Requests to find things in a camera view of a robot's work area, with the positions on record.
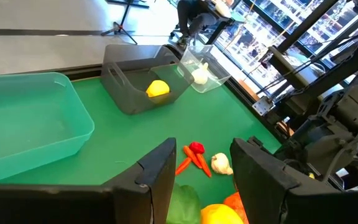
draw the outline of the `yellow lemon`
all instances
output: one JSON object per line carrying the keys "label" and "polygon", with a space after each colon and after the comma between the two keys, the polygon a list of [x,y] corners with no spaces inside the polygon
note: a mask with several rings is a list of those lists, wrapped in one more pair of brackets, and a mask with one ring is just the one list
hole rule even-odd
{"label": "yellow lemon", "polygon": [[147,88],[146,93],[149,97],[155,97],[169,93],[169,86],[162,80],[154,80]]}
{"label": "yellow lemon", "polygon": [[223,204],[214,204],[201,210],[201,224],[243,224],[243,222],[232,208]]}

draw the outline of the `garlic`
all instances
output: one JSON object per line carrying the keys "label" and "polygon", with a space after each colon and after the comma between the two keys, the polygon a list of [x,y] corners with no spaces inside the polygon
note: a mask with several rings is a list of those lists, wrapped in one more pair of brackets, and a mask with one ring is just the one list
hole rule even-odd
{"label": "garlic", "polygon": [[218,153],[212,157],[211,167],[217,174],[233,174],[233,169],[230,167],[229,159],[223,153]]}

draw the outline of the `teal plastic tray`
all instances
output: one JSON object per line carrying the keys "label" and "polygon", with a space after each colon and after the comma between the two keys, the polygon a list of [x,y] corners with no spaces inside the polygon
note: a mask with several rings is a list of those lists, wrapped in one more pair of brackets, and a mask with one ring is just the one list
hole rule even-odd
{"label": "teal plastic tray", "polygon": [[66,76],[0,75],[0,179],[77,153],[93,130]]}

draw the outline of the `clear plastic container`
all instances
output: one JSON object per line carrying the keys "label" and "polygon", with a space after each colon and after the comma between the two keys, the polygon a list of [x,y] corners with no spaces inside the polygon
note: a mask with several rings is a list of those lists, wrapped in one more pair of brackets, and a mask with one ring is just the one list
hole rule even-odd
{"label": "clear plastic container", "polygon": [[[193,82],[179,59],[164,46],[108,45],[104,54],[101,82],[118,108],[137,114],[173,103]],[[146,90],[154,80],[164,81],[170,92],[149,97]]]}
{"label": "clear plastic container", "polygon": [[63,74],[0,75],[0,179],[77,153],[93,129]]}
{"label": "clear plastic container", "polygon": [[195,75],[196,70],[202,70],[205,63],[208,68],[202,72],[206,81],[202,84],[197,83],[197,78],[191,86],[199,93],[205,93],[216,87],[221,86],[226,80],[230,78],[229,72],[223,68],[219,63],[227,60],[226,56],[213,45],[204,46],[190,46],[187,47],[180,62],[185,66],[188,72]]}

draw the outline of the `transparent box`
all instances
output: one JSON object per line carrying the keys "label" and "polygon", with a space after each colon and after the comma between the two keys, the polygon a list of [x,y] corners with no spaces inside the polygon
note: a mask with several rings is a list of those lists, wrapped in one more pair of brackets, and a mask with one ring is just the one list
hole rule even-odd
{"label": "transparent box", "polygon": [[[213,45],[188,47],[180,60],[187,71],[195,78],[195,82],[191,86],[199,93],[205,93],[219,87],[230,78],[229,72],[219,63],[225,61],[227,61],[226,56]],[[203,69],[205,63],[208,64],[207,69]],[[196,73],[199,70],[202,70],[203,82],[197,82]]]}
{"label": "transparent box", "polygon": [[[162,80],[170,92],[149,97],[146,90]],[[118,108],[137,114],[173,103],[193,82],[175,54],[158,45],[108,45],[104,53],[101,83]]]}

